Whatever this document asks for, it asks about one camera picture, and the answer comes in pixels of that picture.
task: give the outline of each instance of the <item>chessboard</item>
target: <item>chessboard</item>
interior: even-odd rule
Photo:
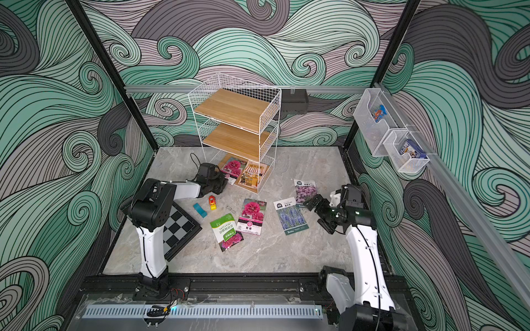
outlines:
[[[164,224],[164,257],[171,260],[202,228],[173,201],[170,217]]]

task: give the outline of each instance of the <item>marble floor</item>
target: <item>marble floor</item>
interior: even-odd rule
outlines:
[[[216,150],[205,148],[210,161]],[[204,162],[200,147],[162,147],[149,170],[147,178],[183,181],[192,179],[197,168],[190,159],[194,152]],[[171,261],[170,272],[318,272],[323,265],[353,271],[348,244],[339,234],[330,235],[317,223],[314,212],[303,210],[309,229],[286,236],[272,203],[295,195],[293,179],[314,180],[319,193],[329,193],[349,183],[346,169],[337,147],[278,147],[275,169],[259,196],[237,186],[227,185],[216,196],[217,210],[209,210],[208,196],[182,199],[177,203],[194,217],[202,231]],[[240,215],[245,198],[267,202],[261,236],[243,234],[244,240],[221,252],[211,230],[210,222],[232,213]],[[202,218],[193,205],[199,203],[208,212]],[[105,274],[138,273],[140,247],[134,226],[127,221],[105,266]]]

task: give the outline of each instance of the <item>purple flower seed packet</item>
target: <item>purple flower seed packet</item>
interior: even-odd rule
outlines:
[[[316,195],[316,183],[314,181],[295,180],[296,190],[296,204],[299,207],[305,208],[303,205],[307,200],[312,199]]]

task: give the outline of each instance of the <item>black metal frame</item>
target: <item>black metal frame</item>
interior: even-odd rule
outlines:
[[[86,13],[81,7],[78,0],[66,0],[66,3],[70,7],[70,10],[77,19],[83,32],[87,36],[91,43],[94,51],[101,59],[103,67],[109,74],[112,82],[115,84],[120,95],[122,96],[129,111],[137,121],[140,129],[147,138],[149,144],[154,151],[158,150],[158,144],[156,143],[149,127],[145,123],[140,110],[132,98],[127,96],[125,92],[125,85],[121,79],[119,73],[114,68],[109,55],[104,49],[104,46],[96,34],[94,27],[91,25]],[[410,21],[418,7],[420,0],[409,0],[405,6],[405,9],[400,17],[400,21],[395,28],[394,34],[392,35],[391,42],[388,45],[387,50],[383,56],[383,59],[374,75],[371,86],[375,83],[380,83],[386,73],[394,54],[396,53],[401,40],[403,39]],[[352,184],[358,184],[355,176],[354,168],[351,160],[348,156],[348,148],[351,146],[355,134],[358,131],[358,126],[354,122],[350,131],[344,141],[343,146],[338,146],[341,154],[344,166],[348,173],[348,177]],[[61,330],[66,330],[72,319],[78,305],[81,303],[84,294],[112,294],[116,295],[126,293],[134,295],[137,285],[137,275],[104,275],[102,274],[103,269],[110,257],[112,249],[116,244],[118,237],[121,233],[123,221],[116,233],[113,242],[109,248],[108,254],[105,257],[100,273],[97,276],[88,276],[83,282],[79,294],[74,299],[73,305],[70,311],[64,316],[65,320],[61,326]],[[395,275],[390,275],[388,265],[386,263],[386,254],[383,246],[379,245],[382,250],[379,253],[382,267],[385,275],[385,281],[387,288],[391,294],[403,294],[407,300],[409,308],[411,309],[411,315],[416,323],[418,330],[424,331],[425,326],[421,321],[421,317],[418,313],[414,299],[410,290],[407,286],[405,278]],[[187,292],[183,292],[186,299],[196,298],[200,302],[201,298],[206,299],[210,294],[278,294],[286,297],[298,297],[301,300],[314,301],[317,305],[323,305],[330,307],[333,310],[334,307],[331,296],[327,292],[318,293],[316,290],[316,284],[318,281],[318,273],[207,273],[207,274],[169,274],[170,285],[174,288],[178,288],[184,291],[184,288],[188,287]],[[350,283],[354,284],[354,275],[349,273]]]
[[[136,120],[136,123],[138,123],[138,126],[140,127],[140,130],[142,130],[145,138],[147,139],[147,142],[154,151],[158,151],[158,144],[156,143],[155,137],[149,130],[149,127],[147,126],[144,118],[142,117],[142,113],[140,112],[140,109],[138,109],[138,105],[135,103],[133,98],[129,97],[127,95],[127,92],[125,92],[125,83],[123,82],[120,74],[114,67],[114,64],[112,63],[109,54],[107,53],[107,51],[105,51],[105,47],[103,46],[101,39],[98,37],[94,26],[90,23],[90,20],[86,15],[85,11],[83,10],[81,3],[79,2],[79,0],[65,1],[68,7],[70,8],[72,14],[74,15],[77,23],[81,27],[81,30],[83,30],[83,33],[88,39],[90,45],[92,45],[94,52],[100,59],[103,68],[110,77],[110,80],[120,93],[123,102],[129,109],[129,112],[131,113],[132,117]]]
[[[401,13],[399,22],[397,23],[394,29],[394,33],[390,38],[390,43],[388,44],[388,47],[385,50],[385,54],[383,54],[383,58],[381,59],[381,62],[377,67],[377,71],[375,72],[374,78],[372,79],[372,83],[370,84],[371,87],[373,87],[375,83],[381,83],[383,81],[385,73],[388,67],[390,66],[390,63],[392,62],[394,55],[398,51],[399,46],[401,45],[401,41],[403,40],[403,37],[407,32],[407,28],[409,27],[409,24],[412,21],[412,17],[416,13],[416,9],[418,8],[420,2],[421,0],[407,1],[407,4],[405,5],[403,12]]]
[[[354,275],[347,273],[350,284],[354,284]],[[61,330],[70,324],[77,307],[85,294],[99,294],[104,296],[117,296],[131,298],[136,293],[137,275],[98,275],[85,278],[73,305],[66,314]],[[180,289],[184,300],[188,302],[215,302],[211,295],[256,295],[268,294],[301,301],[314,301],[316,305],[326,307],[328,317],[338,316],[337,308],[331,295],[323,289],[318,291],[318,273],[197,273],[180,274],[170,273],[168,277],[171,288]],[[425,331],[421,317],[414,303],[414,298],[407,286],[405,278],[400,276],[385,275],[386,286],[391,295],[404,295],[419,331]],[[167,303],[166,300],[147,301],[148,304]]]

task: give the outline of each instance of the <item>blue block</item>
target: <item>blue block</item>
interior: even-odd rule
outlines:
[[[202,216],[202,218],[206,217],[207,213],[204,211],[204,209],[201,206],[199,206],[198,203],[194,204],[193,207],[195,208],[195,210],[197,210],[199,215]]]

